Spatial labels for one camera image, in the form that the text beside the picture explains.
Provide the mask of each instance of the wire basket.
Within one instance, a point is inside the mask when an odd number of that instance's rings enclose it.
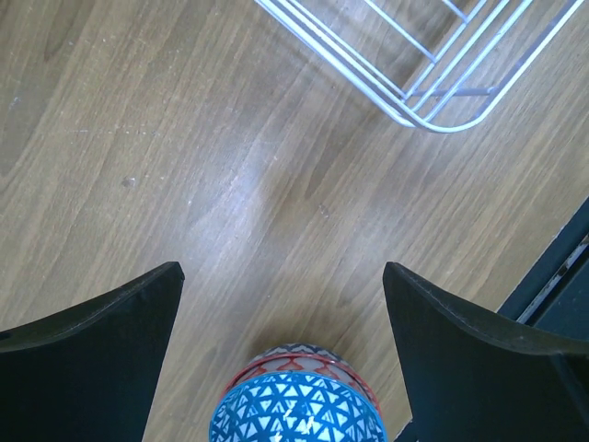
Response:
[[[256,1],[390,118],[437,133],[481,122],[583,3]]]

